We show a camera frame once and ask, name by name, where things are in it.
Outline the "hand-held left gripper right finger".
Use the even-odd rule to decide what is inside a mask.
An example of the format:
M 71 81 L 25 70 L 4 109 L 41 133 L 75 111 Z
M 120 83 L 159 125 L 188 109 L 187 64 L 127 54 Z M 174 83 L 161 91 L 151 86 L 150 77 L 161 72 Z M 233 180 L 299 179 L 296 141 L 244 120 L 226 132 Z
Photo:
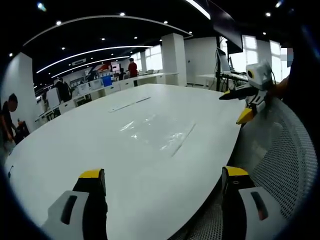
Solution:
M 274 240 L 287 223 L 277 200 L 242 168 L 222 168 L 221 194 L 223 240 Z

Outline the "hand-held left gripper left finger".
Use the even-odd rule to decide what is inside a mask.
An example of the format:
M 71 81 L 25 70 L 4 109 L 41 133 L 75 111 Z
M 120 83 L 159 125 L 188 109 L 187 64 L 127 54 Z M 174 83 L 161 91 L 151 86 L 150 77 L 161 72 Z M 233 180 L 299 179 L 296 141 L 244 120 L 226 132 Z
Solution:
M 41 229 L 51 240 L 106 240 L 107 212 L 105 171 L 88 170 L 48 208 Z

